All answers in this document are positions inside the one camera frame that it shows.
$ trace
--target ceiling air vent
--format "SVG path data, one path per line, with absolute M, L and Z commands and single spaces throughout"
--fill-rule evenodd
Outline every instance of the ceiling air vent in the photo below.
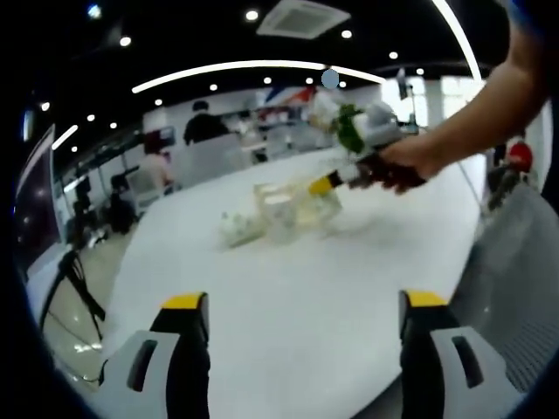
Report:
M 259 35 L 315 39 L 350 18 L 349 13 L 306 0 L 281 0 L 266 15 Z

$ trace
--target white tablecloth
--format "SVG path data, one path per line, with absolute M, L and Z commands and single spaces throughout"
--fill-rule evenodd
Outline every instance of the white tablecloth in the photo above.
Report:
M 339 188 L 344 210 L 328 233 L 220 247 L 222 212 L 254 212 L 255 183 L 312 172 L 332 153 L 259 165 L 150 208 L 115 281 L 106 354 L 148 329 L 169 297 L 206 291 L 212 419 L 345 419 L 377 397 L 399 373 L 397 292 L 450 298 L 480 209 L 454 165 L 405 196 Z M 464 167 L 481 194 L 485 161 Z

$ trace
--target window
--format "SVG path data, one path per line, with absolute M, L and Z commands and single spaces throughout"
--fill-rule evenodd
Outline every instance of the window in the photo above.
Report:
M 421 77 L 410 77 L 407 81 L 413 90 L 417 123 L 420 127 L 427 127 L 429 125 L 429 113 L 427 110 L 427 98 L 425 97 L 425 81 Z M 402 122 L 410 121 L 410 116 L 413 113 L 412 98 L 400 100 L 400 91 L 395 79 L 381 84 L 381 96 L 383 101 L 394 109 L 398 120 Z
M 443 91 L 443 115 L 450 118 L 472 100 L 486 84 L 480 84 L 469 77 L 443 77 L 441 89 Z

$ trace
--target person in black shirt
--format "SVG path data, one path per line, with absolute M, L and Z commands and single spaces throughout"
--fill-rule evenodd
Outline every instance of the person in black shirt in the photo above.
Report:
M 196 115 L 186 124 L 183 135 L 187 146 L 229 133 L 229 129 L 219 117 L 208 113 L 210 106 L 205 100 L 194 102 L 192 110 Z

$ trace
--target ceiling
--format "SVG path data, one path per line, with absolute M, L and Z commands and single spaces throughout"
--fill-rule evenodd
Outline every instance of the ceiling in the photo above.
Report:
M 351 14 L 350 20 L 315 40 L 260 37 L 256 30 L 278 0 L 177 1 L 99 0 L 102 17 L 87 15 L 91 2 L 25 3 L 25 91 L 36 106 L 52 105 L 38 122 L 55 122 L 61 134 L 73 124 L 80 129 L 57 151 L 59 160 L 72 158 L 71 145 L 91 145 L 119 126 L 138 121 L 155 107 L 211 94 L 273 83 L 303 85 L 309 70 L 247 69 L 214 72 L 132 94 L 133 86 L 162 75 L 200 65 L 249 59 L 291 59 L 339 65 L 391 77 L 400 65 L 423 67 L 426 78 L 442 74 L 468 74 L 464 55 L 445 20 L 431 0 L 320 0 Z M 507 49 L 507 20 L 493 0 L 448 0 L 487 74 L 503 60 Z M 245 13 L 259 11 L 248 23 Z M 353 37 L 343 39 L 342 30 Z M 120 46 L 121 36 L 132 44 Z M 389 58 L 390 52 L 398 60 Z M 369 82 L 345 78 L 348 88 Z M 95 122 L 86 122 L 88 114 Z

